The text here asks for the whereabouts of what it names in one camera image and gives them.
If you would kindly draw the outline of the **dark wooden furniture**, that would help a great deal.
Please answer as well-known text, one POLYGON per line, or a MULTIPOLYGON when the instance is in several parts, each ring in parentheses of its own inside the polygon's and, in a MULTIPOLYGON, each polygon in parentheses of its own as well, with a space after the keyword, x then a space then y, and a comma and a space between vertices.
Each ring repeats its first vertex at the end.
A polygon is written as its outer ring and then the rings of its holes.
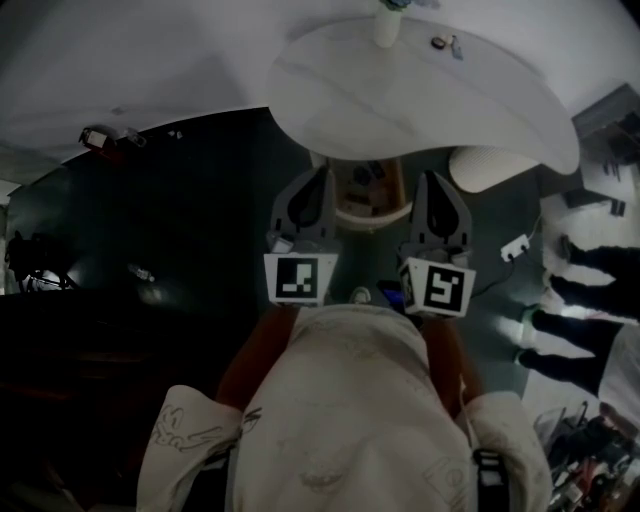
POLYGON ((0 296, 0 510, 17 486, 77 511, 131 502, 167 390, 213 390, 254 319, 107 291, 0 296))

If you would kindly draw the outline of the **black device with blue screen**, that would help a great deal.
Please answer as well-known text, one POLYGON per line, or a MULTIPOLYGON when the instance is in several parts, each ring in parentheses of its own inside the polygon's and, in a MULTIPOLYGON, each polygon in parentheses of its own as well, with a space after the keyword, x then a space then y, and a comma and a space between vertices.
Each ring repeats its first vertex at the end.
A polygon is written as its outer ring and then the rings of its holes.
POLYGON ((389 306, 396 312, 404 313, 404 294, 401 284, 394 280, 379 280, 376 283, 389 306))

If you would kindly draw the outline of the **person's right forearm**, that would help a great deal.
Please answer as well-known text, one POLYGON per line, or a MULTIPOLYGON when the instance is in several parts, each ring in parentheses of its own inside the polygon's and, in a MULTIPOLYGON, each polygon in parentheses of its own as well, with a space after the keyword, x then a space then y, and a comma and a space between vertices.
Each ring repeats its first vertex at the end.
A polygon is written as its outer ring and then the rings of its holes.
POLYGON ((484 394, 481 379, 451 320, 427 318, 422 336, 431 381, 445 410, 455 419, 463 405, 484 394))

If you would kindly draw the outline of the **person's left forearm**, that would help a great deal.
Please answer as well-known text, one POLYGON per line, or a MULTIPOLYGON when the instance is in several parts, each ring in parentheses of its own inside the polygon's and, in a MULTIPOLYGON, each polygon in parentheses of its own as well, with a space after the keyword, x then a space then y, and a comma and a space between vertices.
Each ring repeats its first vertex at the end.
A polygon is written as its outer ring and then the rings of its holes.
POLYGON ((224 373, 216 402, 241 411, 247 408, 286 350, 298 314, 292 306, 273 306, 261 316, 224 373))

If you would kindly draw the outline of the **white curved desk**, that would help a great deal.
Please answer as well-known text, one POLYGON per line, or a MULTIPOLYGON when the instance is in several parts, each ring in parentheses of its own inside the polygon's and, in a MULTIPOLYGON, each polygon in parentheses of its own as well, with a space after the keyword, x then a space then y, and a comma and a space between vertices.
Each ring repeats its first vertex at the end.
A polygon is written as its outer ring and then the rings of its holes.
POLYGON ((279 127, 317 154, 390 159, 449 148, 454 183, 485 191, 533 167, 560 175, 579 165, 578 138, 556 95, 528 66, 464 31, 408 19, 390 48, 374 21, 342 21, 285 48, 267 78, 279 127), (452 56, 458 37, 464 59, 452 56), (433 37, 445 40, 436 49, 433 37))

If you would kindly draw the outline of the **grey shelf unit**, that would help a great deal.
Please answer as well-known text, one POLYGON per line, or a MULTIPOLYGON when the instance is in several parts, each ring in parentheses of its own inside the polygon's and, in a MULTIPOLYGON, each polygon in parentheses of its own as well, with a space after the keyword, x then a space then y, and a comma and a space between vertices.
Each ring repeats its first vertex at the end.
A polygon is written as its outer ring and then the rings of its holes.
POLYGON ((582 187, 622 217, 640 201, 640 93, 616 88, 574 118, 582 187))

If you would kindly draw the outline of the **red item by wall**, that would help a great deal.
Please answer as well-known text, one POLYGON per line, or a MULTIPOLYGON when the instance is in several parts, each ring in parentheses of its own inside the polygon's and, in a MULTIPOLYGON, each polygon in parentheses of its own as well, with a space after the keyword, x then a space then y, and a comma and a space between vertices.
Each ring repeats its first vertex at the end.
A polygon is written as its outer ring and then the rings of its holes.
POLYGON ((115 155, 119 152, 116 140, 102 128, 85 127, 78 141, 90 151, 102 155, 115 155))

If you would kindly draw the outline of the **white power strip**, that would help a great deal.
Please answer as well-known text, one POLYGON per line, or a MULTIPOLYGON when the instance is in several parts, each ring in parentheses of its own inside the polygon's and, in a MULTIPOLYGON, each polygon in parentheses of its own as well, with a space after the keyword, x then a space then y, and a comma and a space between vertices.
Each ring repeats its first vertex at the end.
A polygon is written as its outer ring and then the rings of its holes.
POLYGON ((526 234, 522 234, 505 244, 500 250, 500 256, 504 262, 509 263, 528 252, 529 248, 530 239, 526 234))

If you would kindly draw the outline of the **white vase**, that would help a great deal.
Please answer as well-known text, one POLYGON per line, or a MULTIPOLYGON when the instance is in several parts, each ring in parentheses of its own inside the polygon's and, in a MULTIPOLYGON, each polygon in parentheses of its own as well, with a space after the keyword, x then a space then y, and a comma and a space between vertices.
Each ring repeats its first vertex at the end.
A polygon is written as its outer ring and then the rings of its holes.
POLYGON ((385 5, 381 5, 374 18, 373 37, 375 43, 381 48, 390 48, 400 30, 402 13, 390 10, 385 5))

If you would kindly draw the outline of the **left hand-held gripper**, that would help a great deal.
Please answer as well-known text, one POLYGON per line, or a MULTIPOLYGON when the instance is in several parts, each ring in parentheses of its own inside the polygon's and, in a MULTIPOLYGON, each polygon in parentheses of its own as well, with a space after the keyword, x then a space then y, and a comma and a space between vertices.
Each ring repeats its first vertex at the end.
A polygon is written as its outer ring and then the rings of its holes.
POLYGON ((269 301, 278 306, 323 306, 340 245, 314 241, 335 232, 336 188, 325 166, 294 178, 276 197, 264 268, 269 301))

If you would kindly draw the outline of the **group of chairs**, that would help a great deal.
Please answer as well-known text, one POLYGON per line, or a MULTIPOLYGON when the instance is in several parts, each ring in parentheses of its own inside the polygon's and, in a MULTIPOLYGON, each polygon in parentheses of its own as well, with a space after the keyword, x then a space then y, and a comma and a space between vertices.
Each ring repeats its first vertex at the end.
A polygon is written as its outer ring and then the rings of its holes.
POLYGON ((640 512, 640 430, 608 404, 558 408, 534 428, 551 471, 547 512, 640 512))

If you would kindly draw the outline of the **black bag with tripod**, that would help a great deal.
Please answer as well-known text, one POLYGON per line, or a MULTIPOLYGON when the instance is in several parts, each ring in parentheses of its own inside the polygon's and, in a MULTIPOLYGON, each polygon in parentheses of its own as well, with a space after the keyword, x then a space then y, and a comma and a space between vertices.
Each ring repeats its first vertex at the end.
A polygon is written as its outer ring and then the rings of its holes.
POLYGON ((72 262, 59 244, 41 233, 25 238, 19 231, 6 245, 4 261, 21 294, 79 289, 69 275, 72 262))

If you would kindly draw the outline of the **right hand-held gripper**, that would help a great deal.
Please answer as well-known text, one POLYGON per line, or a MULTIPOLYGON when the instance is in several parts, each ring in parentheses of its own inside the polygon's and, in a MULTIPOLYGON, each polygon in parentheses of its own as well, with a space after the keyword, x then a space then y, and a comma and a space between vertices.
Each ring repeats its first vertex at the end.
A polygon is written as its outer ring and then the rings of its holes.
POLYGON ((449 181, 425 171, 415 188, 410 222, 410 241, 415 243, 405 242, 398 249, 404 312, 420 317, 464 317, 476 280, 476 271, 469 266, 469 208, 449 181), (439 246, 431 244, 431 210, 432 235, 439 246))

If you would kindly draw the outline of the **person's white shirt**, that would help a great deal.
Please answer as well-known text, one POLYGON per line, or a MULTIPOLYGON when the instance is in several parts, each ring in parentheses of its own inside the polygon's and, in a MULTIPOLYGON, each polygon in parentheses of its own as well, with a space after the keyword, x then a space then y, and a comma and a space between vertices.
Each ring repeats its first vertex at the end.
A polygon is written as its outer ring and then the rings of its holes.
POLYGON ((151 432, 136 512, 546 512, 551 476, 518 395, 453 419, 422 327, 389 309, 299 310, 243 411, 175 385, 151 432), (476 449, 504 485, 478 486, 476 449))

